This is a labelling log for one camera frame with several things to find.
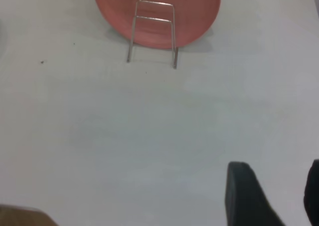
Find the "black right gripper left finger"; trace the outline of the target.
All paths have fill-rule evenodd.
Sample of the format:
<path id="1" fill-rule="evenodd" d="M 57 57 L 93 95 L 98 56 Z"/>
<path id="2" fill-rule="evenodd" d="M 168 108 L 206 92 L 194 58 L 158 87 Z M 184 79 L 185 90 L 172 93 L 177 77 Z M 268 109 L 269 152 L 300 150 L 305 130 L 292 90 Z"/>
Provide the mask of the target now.
<path id="1" fill-rule="evenodd" d="M 282 226 L 259 181 L 245 162 L 227 167 L 225 209 L 229 226 Z"/>

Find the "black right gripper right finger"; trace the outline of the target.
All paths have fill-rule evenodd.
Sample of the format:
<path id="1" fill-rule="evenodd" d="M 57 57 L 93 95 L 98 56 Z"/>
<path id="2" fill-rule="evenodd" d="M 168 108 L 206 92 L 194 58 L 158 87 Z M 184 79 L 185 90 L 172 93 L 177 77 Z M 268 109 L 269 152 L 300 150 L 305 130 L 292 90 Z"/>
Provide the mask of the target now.
<path id="1" fill-rule="evenodd" d="M 304 207 L 312 226 L 319 225 L 319 160 L 313 161 L 304 192 Z"/>

